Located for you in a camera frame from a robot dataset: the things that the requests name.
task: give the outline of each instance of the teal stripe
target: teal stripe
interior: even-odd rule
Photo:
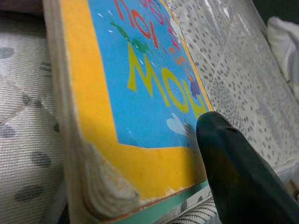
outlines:
[[[152,224],[154,221],[157,221],[171,209],[174,209],[183,201],[194,195],[199,190],[203,189],[208,185],[208,182],[197,184],[190,189],[177,194],[173,197],[170,197],[160,203],[157,203],[151,207],[148,207],[140,212],[137,212],[130,217],[123,219],[117,224]]]

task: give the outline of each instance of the white fabric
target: white fabric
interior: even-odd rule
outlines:
[[[299,26],[278,17],[268,20],[268,41],[280,69],[299,100]]]

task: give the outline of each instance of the gray dotted fabric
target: gray dotted fabric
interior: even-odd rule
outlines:
[[[289,161],[298,162],[299,105],[252,1],[165,2],[178,18],[214,109],[240,129],[276,171]],[[289,168],[284,175],[291,172],[298,169]],[[213,201],[209,203],[211,208],[199,205],[170,223],[220,223]]]
[[[62,179],[45,27],[1,19],[0,223],[39,223]]]

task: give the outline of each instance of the yellow letter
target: yellow letter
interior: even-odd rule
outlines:
[[[163,77],[163,81],[164,81],[164,85],[166,87],[166,90],[168,91],[168,94],[169,94],[170,98],[172,99],[174,105],[178,109],[180,109],[182,112],[188,113],[188,111],[189,111],[188,101],[187,101],[186,95],[183,91],[183,88],[182,88],[181,84],[178,82],[178,79],[167,68],[162,68],[162,77]],[[168,83],[168,79],[171,79],[172,81],[174,81],[174,83],[177,85],[177,87],[181,91],[181,94],[184,98],[184,104],[182,104],[179,100],[177,100],[176,97],[173,95],[173,93],[170,89],[169,83]]]
[[[190,101],[190,104],[191,104],[191,107],[193,109],[194,115],[195,115],[196,118],[199,118],[200,115],[207,112],[207,110],[204,106],[204,102],[202,101],[201,95],[197,95],[197,97],[199,98],[199,101],[200,101],[200,104],[202,105],[202,107],[196,105],[195,102],[193,101],[193,98],[192,98],[192,96],[189,92],[188,84],[186,83],[186,81],[183,81],[183,86],[186,90],[187,97]]]
[[[166,97],[166,94],[164,93],[164,90],[161,86],[161,84],[159,83],[159,80],[157,79],[156,77],[156,74],[153,70],[153,68],[151,67],[150,65],[150,62],[147,58],[146,55],[144,55],[144,58],[145,58],[145,67],[146,67],[146,76],[144,76],[144,73],[140,67],[140,64],[138,62],[138,59],[136,57],[136,54],[132,48],[132,45],[131,43],[128,42],[128,54],[129,54],[129,64],[130,64],[130,77],[129,77],[129,81],[128,81],[128,88],[130,90],[133,90],[133,91],[137,91],[136,89],[136,80],[135,80],[135,68],[137,69],[142,81],[144,82],[145,84],[145,87],[147,88],[150,96],[153,98],[153,86],[152,86],[152,83],[151,83],[151,76],[153,76],[159,90],[160,90],[160,93],[162,95],[162,98],[166,104],[166,106],[170,106],[170,103]]]

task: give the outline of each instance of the yellow border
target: yellow border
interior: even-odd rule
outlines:
[[[61,8],[79,126],[86,140],[140,192],[141,199],[163,197],[206,180],[204,170],[196,164],[198,152],[186,147],[148,150],[118,143],[88,1],[61,0]],[[184,48],[211,110],[186,44]]]

